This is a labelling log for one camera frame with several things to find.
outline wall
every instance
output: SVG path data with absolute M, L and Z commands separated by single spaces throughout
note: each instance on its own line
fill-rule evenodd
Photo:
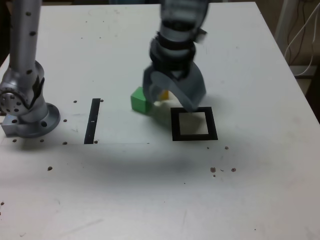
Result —
M 248 2 L 247 0 L 232 0 L 231 2 Z M 262 13 L 262 16 L 264 17 L 264 20 L 266 24 L 268 25 L 271 33 L 274 35 L 277 28 L 278 19 L 280 16 L 283 0 L 255 0 L 251 2 L 256 2 L 257 6 L 259 7 L 259 10 Z M 313 2 L 308 2 L 305 5 L 305 19 L 307 20 L 310 16 L 311 12 L 315 9 L 317 4 L 320 3 L 320 0 L 314 0 Z M 292 40 L 294 36 L 298 33 L 298 31 L 301 29 L 301 27 L 304 25 L 303 23 L 303 14 L 302 14 L 302 5 L 303 2 L 300 3 L 299 8 L 299 19 L 298 22 L 293 29 L 290 39 Z M 297 17 L 297 13 L 294 14 L 291 24 L 294 24 L 294 21 Z M 315 20 L 310 22 L 309 25 L 307 25 L 305 30 L 305 37 L 304 41 L 301 47 L 300 55 L 296 59 L 296 61 L 293 63 L 293 65 L 309 65 L 310 58 L 312 55 L 312 48 L 311 48 L 311 42 L 313 39 L 314 34 L 314 24 Z M 292 55 L 295 56 L 299 50 L 300 42 L 302 39 L 302 34 L 300 37 L 297 38 L 297 40 L 292 44 Z M 317 34 L 316 34 L 316 41 L 314 45 L 314 51 L 315 51 L 315 58 L 313 65 L 320 64 L 320 16 L 318 18 L 317 23 Z

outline white table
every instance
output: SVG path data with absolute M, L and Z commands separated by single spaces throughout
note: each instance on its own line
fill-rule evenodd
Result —
M 256 4 L 211 4 L 197 45 L 216 141 L 173 142 L 131 110 L 159 23 L 158 5 L 42 8 L 37 60 L 61 122 L 0 131 L 0 239 L 319 239 L 320 127 Z M 98 144 L 84 145 L 92 98 Z

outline green block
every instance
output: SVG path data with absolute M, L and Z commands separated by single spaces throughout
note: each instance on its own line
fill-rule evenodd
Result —
M 147 114 L 152 108 L 152 104 L 146 100 L 144 89 L 141 86 L 131 95 L 131 107 L 142 114 Z

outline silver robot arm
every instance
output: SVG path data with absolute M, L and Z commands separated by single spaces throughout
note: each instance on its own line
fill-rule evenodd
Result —
M 0 84 L 2 128 L 7 136 L 34 138 L 52 131 L 59 110 L 43 96 L 44 69 L 36 61 L 42 0 L 14 0 L 11 16 L 10 62 Z

